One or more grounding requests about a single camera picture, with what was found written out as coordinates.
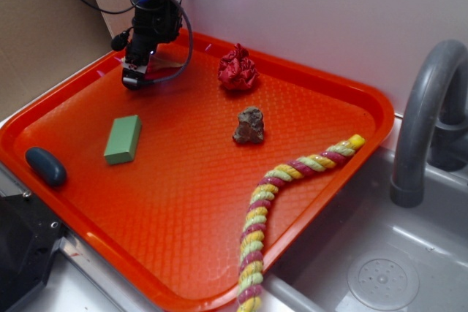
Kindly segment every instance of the red crumpled ball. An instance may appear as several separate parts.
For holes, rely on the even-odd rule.
[[[240,44],[221,58],[218,80],[229,90],[245,91],[250,89],[259,76],[255,63],[249,58],[249,51]]]

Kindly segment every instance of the black cable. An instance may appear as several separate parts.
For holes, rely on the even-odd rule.
[[[93,4],[91,4],[90,2],[88,2],[87,0],[81,0],[83,3],[85,3],[86,5],[88,5],[89,7],[97,10],[97,11],[100,11],[100,12],[103,12],[105,14],[110,14],[110,15],[119,15],[119,14],[123,14],[125,12],[128,12],[132,9],[134,9],[138,4],[140,4],[140,2],[136,3],[136,4],[133,4],[131,7],[129,7],[128,9],[124,9],[124,10],[120,10],[120,11],[109,11],[109,10],[104,10],[104,9],[101,9],[100,7],[97,7]]]
[[[192,54],[193,54],[193,33],[192,33],[192,24],[190,23],[189,16],[186,14],[184,8],[180,5],[180,3],[177,0],[170,0],[170,1],[174,5],[177,6],[177,9],[181,12],[182,17],[185,20],[185,24],[187,25],[187,30],[189,32],[189,53],[187,55],[187,58],[186,58],[184,64],[179,68],[179,70],[176,73],[173,73],[172,75],[169,75],[169,76],[164,77],[164,78],[145,81],[146,84],[164,82],[166,80],[172,80],[173,78],[178,77],[187,68],[187,66],[189,65],[190,60],[192,59]]]

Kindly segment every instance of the stainless steel sink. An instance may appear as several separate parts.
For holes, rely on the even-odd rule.
[[[468,311],[468,185],[428,167],[424,201],[390,200],[379,149],[265,280],[294,311]]]

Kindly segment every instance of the twisted rope toy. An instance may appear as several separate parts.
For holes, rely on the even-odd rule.
[[[260,308],[263,282],[263,239],[266,215],[275,194],[285,184],[344,164],[366,141],[360,135],[329,147],[320,155],[300,157],[267,172],[252,193],[241,236],[237,312],[256,312]]]

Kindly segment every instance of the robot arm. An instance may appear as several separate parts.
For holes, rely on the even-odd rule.
[[[125,49],[122,83],[129,89],[154,83],[146,80],[148,63],[159,43],[169,43],[182,26],[181,8],[174,0],[131,0],[135,6],[132,27],[112,41],[112,49]],[[133,30],[129,41],[130,30]]]

